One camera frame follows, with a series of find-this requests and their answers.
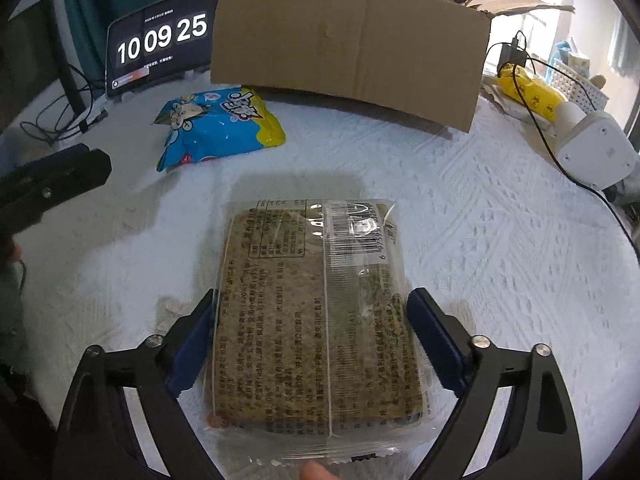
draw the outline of cardboard box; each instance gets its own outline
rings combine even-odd
[[[453,0],[220,0],[211,81],[357,99],[468,132],[491,18],[540,5],[546,6],[538,0],[489,0],[488,6],[482,0],[467,6]]]

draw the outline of clear plastic packaging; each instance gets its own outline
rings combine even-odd
[[[206,388],[224,444],[341,462],[434,436],[394,212],[385,200],[232,205]]]

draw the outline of textured white fabric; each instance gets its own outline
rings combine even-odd
[[[18,237],[29,267],[24,303],[34,387],[52,420],[86,346],[132,348],[216,286],[226,202],[380,197],[400,208],[411,286],[426,287],[470,333],[499,346],[552,346],[587,478],[638,408],[640,272],[610,213],[540,154],[532,127],[482,98],[469,134],[410,128],[362,104],[330,102],[340,111],[270,102],[287,133],[283,146],[156,173],[166,129],[151,121],[168,99],[206,89],[206,77],[113,105],[82,138],[111,155],[107,184]],[[432,389],[436,419],[444,421],[454,397]],[[498,399],[502,412],[506,398]],[[196,420],[195,396],[186,392],[180,402]],[[139,408],[133,417],[140,424]],[[492,417],[487,435],[495,438],[498,428]],[[489,437],[469,470],[485,463]],[[148,430],[141,440],[151,465],[163,469]],[[404,479],[428,446],[336,471],[343,480]],[[293,468],[211,453],[230,479],[296,478]]]

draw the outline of yellow bag in box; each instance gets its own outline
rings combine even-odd
[[[522,100],[513,83],[513,63],[505,63],[496,78],[502,91],[509,97],[521,103]],[[524,67],[516,65],[516,81],[524,101],[531,111],[543,116],[549,121],[556,122],[554,109],[566,101],[566,97],[552,88],[540,76],[528,73]]]

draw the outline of white device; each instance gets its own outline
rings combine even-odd
[[[554,115],[556,159],[575,180],[603,190],[631,173],[640,156],[610,114],[585,114],[578,105],[564,102]]]

